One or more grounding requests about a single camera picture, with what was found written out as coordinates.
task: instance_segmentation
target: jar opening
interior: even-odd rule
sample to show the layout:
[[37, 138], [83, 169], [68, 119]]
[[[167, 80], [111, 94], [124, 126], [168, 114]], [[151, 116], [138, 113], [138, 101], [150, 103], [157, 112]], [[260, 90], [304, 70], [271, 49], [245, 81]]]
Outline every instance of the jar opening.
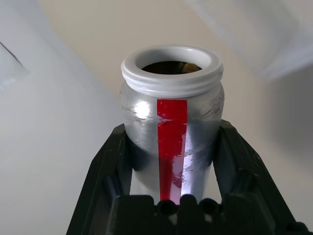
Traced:
[[193, 63], [182, 61], [162, 61], [145, 66], [142, 70], [156, 74], [185, 74], [201, 70]]

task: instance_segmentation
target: metallic container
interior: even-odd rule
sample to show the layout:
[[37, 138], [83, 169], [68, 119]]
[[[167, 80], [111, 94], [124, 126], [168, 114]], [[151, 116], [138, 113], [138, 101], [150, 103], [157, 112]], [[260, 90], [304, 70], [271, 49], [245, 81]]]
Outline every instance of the metallic container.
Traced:
[[[144, 71], [164, 61], [194, 63], [199, 71]], [[133, 157], [132, 194], [179, 204], [184, 194], [202, 199], [224, 106], [223, 66], [216, 54], [190, 46], [148, 47], [122, 64], [120, 92]]]

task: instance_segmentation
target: white rim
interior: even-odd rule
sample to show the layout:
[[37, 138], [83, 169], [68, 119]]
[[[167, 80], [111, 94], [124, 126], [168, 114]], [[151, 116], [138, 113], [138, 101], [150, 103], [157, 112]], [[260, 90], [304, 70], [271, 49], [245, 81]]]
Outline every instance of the white rim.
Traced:
[[[162, 61], [194, 63], [202, 70], [186, 74], [156, 74], [143, 71], [147, 65]], [[179, 98], [198, 95], [214, 87], [223, 75], [218, 56], [207, 49], [194, 46], [155, 46], [138, 50], [123, 61], [122, 74], [127, 84], [137, 92]]]

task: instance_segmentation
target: white surface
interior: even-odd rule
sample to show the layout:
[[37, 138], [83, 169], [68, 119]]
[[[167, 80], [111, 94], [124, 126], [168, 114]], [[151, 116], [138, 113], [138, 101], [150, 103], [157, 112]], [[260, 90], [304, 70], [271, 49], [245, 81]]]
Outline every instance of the white surface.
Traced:
[[[164, 75], [143, 71], [157, 62], [183, 61], [194, 63], [202, 70]], [[156, 97], [180, 98], [202, 94], [222, 78], [223, 65], [218, 56], [204, 48], [182, 45], [146, 47], [133, 52], [122, 63], [123, 77], [137, 92]]]
[[309, 26], [292, 11], [303, 0], [293, 1], [293, 5], [285, 0], [188, 2], [263, 80], [274, 80], [313, 64]]
[[40, 30], [48, 25], [35, 1], [20, 5], [20, 19], [15, 3], [0, 1], [0, 42], [30, 74], [0, 94], [0, 231], [63, 235], [92, 158], [122, 115], [108, 90]]

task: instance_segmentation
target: black holder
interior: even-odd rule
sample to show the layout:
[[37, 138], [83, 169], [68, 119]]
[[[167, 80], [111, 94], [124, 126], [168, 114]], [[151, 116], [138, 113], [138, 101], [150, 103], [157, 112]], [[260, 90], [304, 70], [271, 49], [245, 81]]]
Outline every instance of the black holder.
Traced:
[[129, 196], [132, 162], [124, 125], [93, 159], [67, 235], [308, 235], [296, 222], [260, 156], [222, 120], [213, 165], [223, 202], [192, 195], [180, 205]]

